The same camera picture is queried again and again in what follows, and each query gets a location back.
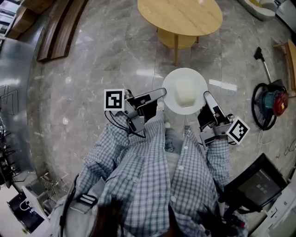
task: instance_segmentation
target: red vacuum cleaner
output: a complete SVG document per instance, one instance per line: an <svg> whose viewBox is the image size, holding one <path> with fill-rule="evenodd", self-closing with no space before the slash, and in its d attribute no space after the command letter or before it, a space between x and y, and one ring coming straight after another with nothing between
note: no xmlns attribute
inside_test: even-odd
<svg viewBox="0 0 296 237"><path fill-rule="evenodd" d="M269 84L258 84L252 96L252 113L258 127L262 130L271 129L277 117L288 107L289 95L281 79L271 82L270 74L260 47L257 48L255 59L261 59Z"/></svg>

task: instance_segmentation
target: round wooden table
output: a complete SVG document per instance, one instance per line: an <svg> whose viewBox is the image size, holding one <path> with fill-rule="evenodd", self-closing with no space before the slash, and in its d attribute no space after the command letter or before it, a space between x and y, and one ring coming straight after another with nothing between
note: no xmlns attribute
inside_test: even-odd
<svg viewBox="0 0 296 237"><path fill-rule="evenodd" d="M175 51L189 48L199 36L209 35L222 24L222 12L214 0L138 0L141 15L158 28L160 41Z"/></svg>

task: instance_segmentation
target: white food on plate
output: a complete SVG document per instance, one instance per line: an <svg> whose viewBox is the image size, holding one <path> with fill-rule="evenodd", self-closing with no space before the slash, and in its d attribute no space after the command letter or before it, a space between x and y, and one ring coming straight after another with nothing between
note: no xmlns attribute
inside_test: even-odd
<svg viewBox="0 0 296 237"><path fill-rule="evenodd" d="M175 98L179 106L186 108L194 105L196 89L191 78L184 78L175 82Z"/></svg>

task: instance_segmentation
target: wooden bench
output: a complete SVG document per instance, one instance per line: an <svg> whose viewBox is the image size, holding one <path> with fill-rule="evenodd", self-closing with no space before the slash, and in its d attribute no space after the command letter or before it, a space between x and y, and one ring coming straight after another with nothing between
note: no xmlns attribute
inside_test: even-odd
<svg viewBox="0 0 296 237"><path fill-rule="evenodd" d="M289 98L296 97L296 46L288 39L284 44L277 44L274 47L284 47L285 56L289 66L290 82L288 83Z"/></svg>
<svg viewBox="0 0 296 237"><path fill-rule="evenodd" d="M71 3L72 0L62 0L57 6L54 16L51 19L47 27L47 31L43 37L37 59L38 61L47 62L51 59L52 50L56 42L56 37L61 28L65 15L70 8Z"/></svg>
<svg viewBox="0 0 296 237"><path fill-rule="evenodd" d="M59 29L51 59L68 56L76 26L86 3L87 0L73 0Z"/></svg>

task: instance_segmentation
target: black and white square marker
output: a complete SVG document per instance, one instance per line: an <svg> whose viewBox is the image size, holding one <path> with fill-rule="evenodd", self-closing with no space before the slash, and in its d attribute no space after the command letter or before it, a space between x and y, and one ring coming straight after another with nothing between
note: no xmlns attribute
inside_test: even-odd
<svg viewBox="0 0 296 237"><path fill-rule="evenodd" d="M242 119L236 117L226 134L239 145L249 131L248 125Z"/></svg>
<svg viewBox="0 0 296 237"><path fill-rule="evenodd" d="M124 111L124 89L104 90L104 111Z"/></svg>

